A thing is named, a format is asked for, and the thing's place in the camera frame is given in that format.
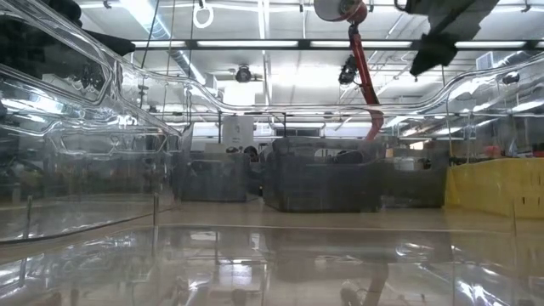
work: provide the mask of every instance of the reflective floor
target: reflective floor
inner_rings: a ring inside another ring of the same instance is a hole
[[[544,304],[544,236],[506,231],[501,218],[488,216],[491,231],[467,229],[476,215],[460,212],[291,215],[238,204],[223,224],[203,225],[198,215],[225,207],[198,207],[163,213],[157,228],[4,259],[0,305]],[[259,210],[262,226],[252,226]],[[456,227],[456,213],[468,221]]]

